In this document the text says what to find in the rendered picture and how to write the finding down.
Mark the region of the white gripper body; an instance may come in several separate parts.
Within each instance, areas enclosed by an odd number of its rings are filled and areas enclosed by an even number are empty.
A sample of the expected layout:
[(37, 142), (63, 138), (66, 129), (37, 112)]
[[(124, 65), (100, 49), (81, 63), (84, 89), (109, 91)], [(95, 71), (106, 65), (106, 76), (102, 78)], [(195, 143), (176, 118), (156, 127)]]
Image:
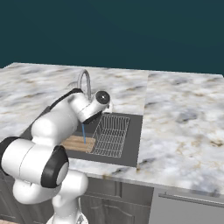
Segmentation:
[(109, 105), (102, 111), (103, 114), (110, 114), (113, 112), (113, 102), (111, 101)]

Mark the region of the grey dishwasher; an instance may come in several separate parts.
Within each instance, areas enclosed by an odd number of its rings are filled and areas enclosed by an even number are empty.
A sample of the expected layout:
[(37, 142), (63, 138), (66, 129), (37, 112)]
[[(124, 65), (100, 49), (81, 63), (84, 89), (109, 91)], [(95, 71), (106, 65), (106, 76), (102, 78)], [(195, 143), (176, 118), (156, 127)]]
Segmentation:
[(224, 208), (165, 199), (159, 193), (224, 203), (224, 198), (156, 188), (153, 193), (149, 224), (224, 224)]

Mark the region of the blue water stream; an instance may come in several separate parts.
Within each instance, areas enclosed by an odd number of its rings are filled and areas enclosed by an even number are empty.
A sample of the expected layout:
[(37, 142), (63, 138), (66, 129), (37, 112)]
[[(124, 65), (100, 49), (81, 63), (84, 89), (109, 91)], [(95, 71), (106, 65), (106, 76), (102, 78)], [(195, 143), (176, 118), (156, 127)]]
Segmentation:
[(83, 143), (86, 144), (86, 133), (84, 123), (81, 124), (81, 127), (82, 127)]

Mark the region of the dark grey sink basin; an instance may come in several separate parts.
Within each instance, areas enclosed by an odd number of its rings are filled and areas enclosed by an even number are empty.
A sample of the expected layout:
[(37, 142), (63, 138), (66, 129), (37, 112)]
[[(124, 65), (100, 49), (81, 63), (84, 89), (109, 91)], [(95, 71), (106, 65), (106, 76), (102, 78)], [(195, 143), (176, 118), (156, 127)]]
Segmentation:
[[(87, 161), (101, 162), (112, 165), (137, 166), (137, 156), (139, 152), (140, 136), (142, 130), (143, 117), (141, 115), (111, 113), (114, 116), (127, 116), (130, 119), (127, 136), (125, 138), (122, 155), (120, 157), (104, 157), (77, 150), (67, 150), (70, 158), (84, 159)], [(102, 116), (85, 126), (86, 137), (93, 137), (96, 127)]]

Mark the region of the grey cupboard run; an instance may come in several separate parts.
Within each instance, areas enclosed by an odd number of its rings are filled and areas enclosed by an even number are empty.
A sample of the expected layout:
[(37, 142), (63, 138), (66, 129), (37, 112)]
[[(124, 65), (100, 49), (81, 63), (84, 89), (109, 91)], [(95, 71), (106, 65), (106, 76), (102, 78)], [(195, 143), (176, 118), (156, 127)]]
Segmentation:
[(0, 170), (0, 220), (17, 224), (46, 224), (53, 215), (50, 200), (35, 205), (17, 202), (12, 193), (14, 179)]

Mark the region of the grey cupboard door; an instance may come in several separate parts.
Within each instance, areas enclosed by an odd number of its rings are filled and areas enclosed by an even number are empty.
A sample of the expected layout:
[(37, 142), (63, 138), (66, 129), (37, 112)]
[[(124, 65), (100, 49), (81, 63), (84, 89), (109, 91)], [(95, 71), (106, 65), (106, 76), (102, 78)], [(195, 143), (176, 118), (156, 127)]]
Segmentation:
[(149, 206), (87, 195), (80, 197), (80, 203), (89, 224), (149, 224)]

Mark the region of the wooden cutting board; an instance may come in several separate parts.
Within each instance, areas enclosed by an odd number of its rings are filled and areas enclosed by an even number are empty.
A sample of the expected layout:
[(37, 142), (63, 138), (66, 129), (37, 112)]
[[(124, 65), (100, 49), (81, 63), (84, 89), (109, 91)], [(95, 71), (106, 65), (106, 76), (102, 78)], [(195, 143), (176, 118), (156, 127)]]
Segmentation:
[(95, 146), (95, 139), (92, 137), (70, 136), (61, 144), (70, 151), (91, 152)]

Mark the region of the grey cupboard drawer front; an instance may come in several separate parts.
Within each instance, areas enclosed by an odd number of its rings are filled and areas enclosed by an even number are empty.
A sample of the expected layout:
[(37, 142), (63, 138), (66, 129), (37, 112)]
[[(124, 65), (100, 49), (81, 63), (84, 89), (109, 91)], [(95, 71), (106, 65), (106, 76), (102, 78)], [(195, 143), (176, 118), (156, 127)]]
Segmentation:
[(89, 178), (87, 192), (121, 198), (122, 183), (108, 179)]

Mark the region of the grey curved sink faucet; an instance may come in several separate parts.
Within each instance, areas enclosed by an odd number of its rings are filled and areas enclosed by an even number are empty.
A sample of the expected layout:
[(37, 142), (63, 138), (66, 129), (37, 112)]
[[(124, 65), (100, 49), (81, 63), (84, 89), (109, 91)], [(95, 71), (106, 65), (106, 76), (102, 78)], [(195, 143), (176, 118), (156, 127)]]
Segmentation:
[(83, 77), (86, 77), (87, 98), (91, 99), (91, 82), (90, 82), (90, 75), (87, 69), (82, 69), (78, 75), (77, 81), (69, 83), (68, 86), (71, 88), (81, 88)]

